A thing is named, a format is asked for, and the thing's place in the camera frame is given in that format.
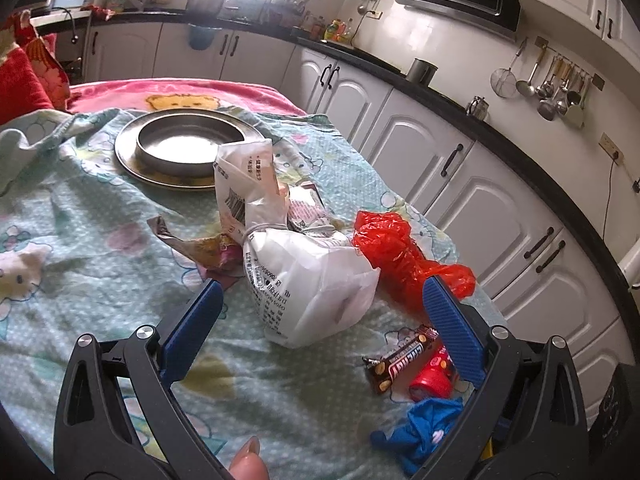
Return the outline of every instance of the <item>silver screw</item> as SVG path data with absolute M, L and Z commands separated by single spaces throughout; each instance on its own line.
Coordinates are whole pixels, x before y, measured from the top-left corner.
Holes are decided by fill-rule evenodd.
M 90 335 L 88 335 L 88 334 L 81 335 L 81 336 L 78 338 L 78 346 L 81 346 L 81 347 L 83 347 L 83 348 L 84 348 L 85 346 L 88 346 L 88 345 L 89 345 L 89 343 L 90 343 L 91 341 L 93 341 L 93 340 L 94 340 L 94 338 L 92 338 L 92 337 L 91 337 Z
M 494 326 L 491 333 L 496 339 L 507 339 L 509 337 L 509 331 L 503 326 Z
M 138 339 L 149 339 L 154 334 L 154 328 L 152 326 L 141 326 L 136 332 Z
M 553 336 L 551 342 L 556 348 L 564 348 L 566 346 L 566 341 L 562 339 L 559 335 Z

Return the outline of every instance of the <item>crumpled wrapper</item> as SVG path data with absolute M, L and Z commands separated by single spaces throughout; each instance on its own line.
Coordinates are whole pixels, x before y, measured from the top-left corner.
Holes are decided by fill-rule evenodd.
M 181 240 L 161 216 L 146 221 L 153 233 L 172 249 L 207 270 L 235 270 L 242 266 L 242 247 L 227 235 Z

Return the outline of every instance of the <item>pink blanket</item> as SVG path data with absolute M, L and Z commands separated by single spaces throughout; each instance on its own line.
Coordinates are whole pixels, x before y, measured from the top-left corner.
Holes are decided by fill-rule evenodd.
M 70 113 L 126 108 L 154 112 L 168 108 L 208 108 L 235 105 L 252 112 L 306 115 L 273 88 L 206 79 L 132 79 L 74 86 Z

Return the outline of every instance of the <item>black countertop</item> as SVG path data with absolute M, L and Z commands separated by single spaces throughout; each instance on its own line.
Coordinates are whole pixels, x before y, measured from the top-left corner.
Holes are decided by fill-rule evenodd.
M 86 26 L 88 19 L 77 20 L 77 27 Z M 290 30 L 273 25 L 254 25 L 245 22 L 233 22 L 220 20 L 217 18 L 188 18 L 183 11 L 155 11 L 155 12 L 124 12 L 117 14 L 108 22 L 93 22 L 92 26 L 105 26 L 110 23 L 142 23 L 142 22 L 166 22 L 166 23 L 192 23 L 203 27 L 220 27 L 232 30 L 244 30 L 279 38 L 290 43 L 311 48 L 323 54 L 346 62 L 364 72 L 367 72 L 393 88 L 401 91 L 415 101 L 438 114 L 448 123 L 455 126 L 467 137 L 477 140 L 487 147 L 500 160 L 509 166 L 531 189 L 549 206 L 558 216 L 569 232 L 578 241 L 582 250 L 591 259 L 597 268 L 602 280 L 607 285 L 609 293 L 616 302 L 620 312 L 620 317 L 625 325 L 629 340 L 637 362 L 640 362 L 640 312 L 636 307 L 636 302 L 631 296 L 625 277 L 618 267 L 609 249 L 600 238 L 598 232 L 591 225 L 587 217 L 575 205 L 574 201 L 564 192 L 555 180 L 553 180 L 540 166 L 513 144 L 507 137 L 495 130 L 489 124 L 478 121 L 476 118 L 468 116 L 465 109 L 436 92 L 433 89 L 425 88 L 415 83 L 410 83 L 402 75 L 397 75 L 379 66 L 360 59 L 357 56 L 348 54 L 328 44 L 317 41 L 296 38 L 290 34 Z M 50 32 L 62 32 L 69 30 L 70 23 L 58 22 L 45 25 L 38 29 L 41 34 Z

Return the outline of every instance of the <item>red plastic bag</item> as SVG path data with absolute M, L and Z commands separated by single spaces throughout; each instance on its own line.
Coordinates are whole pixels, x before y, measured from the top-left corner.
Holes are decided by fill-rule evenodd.
M 359 211 L 354 227 L 353 245 L 380 268 L 380 283 L 412 316 L 424 315 L 422 286 L 436 274 L 459 300 L 474 293 L 476 277 L 471 269 L 427 260 L 411 238 L 409 222 L 398 213 Z

